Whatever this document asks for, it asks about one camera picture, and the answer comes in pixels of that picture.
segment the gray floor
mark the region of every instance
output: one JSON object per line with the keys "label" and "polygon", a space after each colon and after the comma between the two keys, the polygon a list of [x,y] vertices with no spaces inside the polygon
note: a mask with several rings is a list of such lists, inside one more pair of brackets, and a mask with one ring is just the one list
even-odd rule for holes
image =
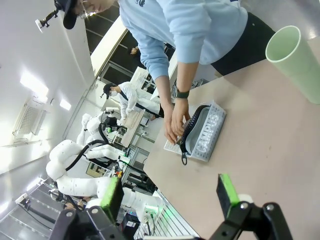
{"label": "gray floor", "polygon": [[319,0],[242,0],[241,5],[275,31],[295,25],[308,40],[320,36]]}

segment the hand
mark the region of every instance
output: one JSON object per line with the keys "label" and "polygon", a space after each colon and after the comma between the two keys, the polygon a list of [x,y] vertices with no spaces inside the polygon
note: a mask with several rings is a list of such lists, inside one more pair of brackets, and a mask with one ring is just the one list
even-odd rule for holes
{"label": "hand", "polygon": [[84,197],[83,197],[83,200],[84,200],[86,203],[88,203],[88,202],[90,201],[90,197],[84,196]]}
{"label": "hand", "polygon": [[77,204],[78,206],[80,206],[80,207],[84,207],[84,202],[80,199],[79,201],[78,201],[78,204]]}
{"label": "hand", "polygon": [[190,119],[189,115],[189,103],[186,98],[176,98],[175,106],[172,113],[171,128],[173,133],[177,136],[182,136],[185,129],[183,128],[184,122]]}
{"label": "hand", "polygon": [[174,134],[171,128],[174,106],[170,103],[167,106],[162,106],[162,108],[164,112],[164,135],[174,145],[177,142],[177,135]]}

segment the light blue shirt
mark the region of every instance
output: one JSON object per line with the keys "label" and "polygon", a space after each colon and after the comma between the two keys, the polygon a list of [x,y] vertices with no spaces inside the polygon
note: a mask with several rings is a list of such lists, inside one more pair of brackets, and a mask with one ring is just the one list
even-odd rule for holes
{"label": "light blue shirt", "polygon": [[138,42],[141,62],[155,80],[168,76],[164,43],[182,63],[208,65],[228,53],[245,30],[248,13],[230,0],[118,0],[120,16]]}

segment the black watch band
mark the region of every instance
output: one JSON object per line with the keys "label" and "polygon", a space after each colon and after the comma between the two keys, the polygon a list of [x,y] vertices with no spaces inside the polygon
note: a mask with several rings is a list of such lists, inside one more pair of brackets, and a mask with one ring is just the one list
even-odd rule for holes
{"label": "black watch band", "polygon": [[176,98],[177,99],[187,99],[189,97],[189,92],[180,92],[178,89],[176,90]]}

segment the light green cylinder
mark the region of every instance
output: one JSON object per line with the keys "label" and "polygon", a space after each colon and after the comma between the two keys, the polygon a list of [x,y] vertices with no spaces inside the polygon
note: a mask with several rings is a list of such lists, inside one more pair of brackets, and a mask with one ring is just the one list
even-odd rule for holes
{"label": "light green cylinder", "polygon": [[320,65],[299,28],[285,26],[277,31],[265,56],[311,103],[320,104]]}

